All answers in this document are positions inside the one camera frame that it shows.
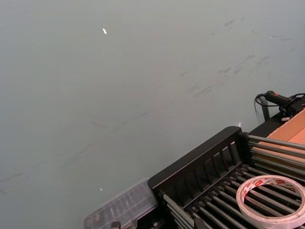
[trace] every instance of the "cardboard box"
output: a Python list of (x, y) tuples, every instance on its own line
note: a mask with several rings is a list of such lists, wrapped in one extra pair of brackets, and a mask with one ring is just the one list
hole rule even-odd
[[(268, 136), (268, 138), (305, 145), (305, 110), (301, 111), (291, 120), (289, 120), (288, 122), (286, 122), (285, 124), (280, 126), (278, 129), (273, 131)], [(277, 147), (280, 149), (286, 149), (286, 150), (295, 151), (295, 152), (300, 152), (300, 153), (303, 153), (305, 156), (305, 150), (294, 149), (294, 148), (290, 148), (290, 147), (286, 147), (286, 146), (279, 146), (279, 145), (265, 143), (265, 142), (260, 142), (259, 144)], [(257, 156), (257, 157), (260, 157), (262, 159), (267, 159), (270, 161), (274, 161), (274, 162), (282, 164), (282, 165), (287, 165), (290, 167), (305, 170), (305, 158), (290, 156), (290, 155), (286, 155), (283, 153), (278, 153), (278, 152), (265, 150), (265, 149), (258, 149), (258, 150), (268, 152), (275, 156), (280, 156), (283, 159), (272, 158), (272, 157), (263, 156), (260, 154), (256, 154), (255, 156)]]

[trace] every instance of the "plastic container lid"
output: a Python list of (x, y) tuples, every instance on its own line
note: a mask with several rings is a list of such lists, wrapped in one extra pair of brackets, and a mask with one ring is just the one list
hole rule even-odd
[(147, 181), (147, 178), (141, 180), (87, 215), (83, 228), (110, 229), (114, 221), (120, 221), (122, 229), (136, 228), (138, 219), (157, 207)]

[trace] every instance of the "roll of tape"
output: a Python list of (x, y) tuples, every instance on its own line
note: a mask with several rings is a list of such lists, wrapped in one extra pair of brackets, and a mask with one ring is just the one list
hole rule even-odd
[[(244, 198), (251, 189), (261, 185), (281, 185), (287, 187), (293, 192), (299, 193), (302, 198), (300, 208), (296, 212), (282, 217), (265, 217), (261, 215), (258, 216), (253, 211), (251, 211), (251, 208), (246, 208), (244, 204)], [(236, 200), (241, 213), (250, 222), (262, 228), (293, 229), (305, 223), (305, 188), (292, 179), (274, 175), (264, 175), (251, 178), (245, 181), (238, 188), (236, 193)]]

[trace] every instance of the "black dish rack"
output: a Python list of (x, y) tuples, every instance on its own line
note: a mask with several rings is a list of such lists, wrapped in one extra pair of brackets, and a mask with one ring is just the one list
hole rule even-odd
[[(148, 186), (170, 213), (167, 219), (180, 229), (260, 229), (239, 211), (235, 199), (238, 187), (247, 179), (266, 174), (286, 176), (305, 185), (305, 164), (253, 149), (260, 147), (259, 141), (269, 140), (242, 133), (236, 126), (227, 127), (150, 178)], [(269, 150), (278, 152), (273, 147)], [(294, 151), (282, 153), (302, 157)], [(278, 217), (296, 211), (301, 198), (284, 187), (263, 186), (250, 191), (245, 204), (258, 214)]]

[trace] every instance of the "gray wall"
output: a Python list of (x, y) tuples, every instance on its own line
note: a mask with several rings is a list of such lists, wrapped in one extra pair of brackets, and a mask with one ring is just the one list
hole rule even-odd
[(304, 92), (304, 9), (2, 0), (1, 228), (81, 228), (85, 214), (224, 127), (256, 127), (256, 94)]

